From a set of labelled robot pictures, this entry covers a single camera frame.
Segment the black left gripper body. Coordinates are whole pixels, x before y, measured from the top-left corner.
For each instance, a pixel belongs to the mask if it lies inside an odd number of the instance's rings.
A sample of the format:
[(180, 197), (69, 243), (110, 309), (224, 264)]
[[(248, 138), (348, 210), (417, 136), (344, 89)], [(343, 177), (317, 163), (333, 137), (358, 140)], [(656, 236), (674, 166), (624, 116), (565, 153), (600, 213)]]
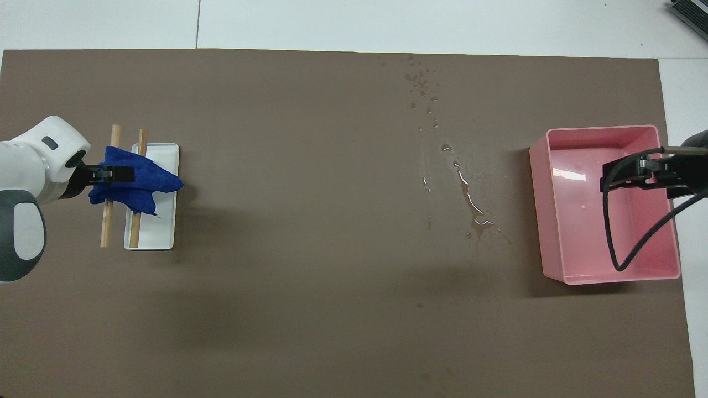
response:
[(80, 161), (67, 181), (64, 198), (76, 197), (88, 186), (103, 185), (105, 176), (106, 167), (87, 165)]

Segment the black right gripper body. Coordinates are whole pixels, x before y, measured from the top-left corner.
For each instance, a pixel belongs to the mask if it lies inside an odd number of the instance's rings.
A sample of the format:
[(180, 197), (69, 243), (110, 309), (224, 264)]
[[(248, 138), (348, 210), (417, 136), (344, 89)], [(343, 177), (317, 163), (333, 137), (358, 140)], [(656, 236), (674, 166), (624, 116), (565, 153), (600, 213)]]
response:
[(662, 155), (653, 171), (653, 189), (665, 189), (668, 199), (697, 195), (706, 189), (706, 146), (661, 146), (653, 149)]

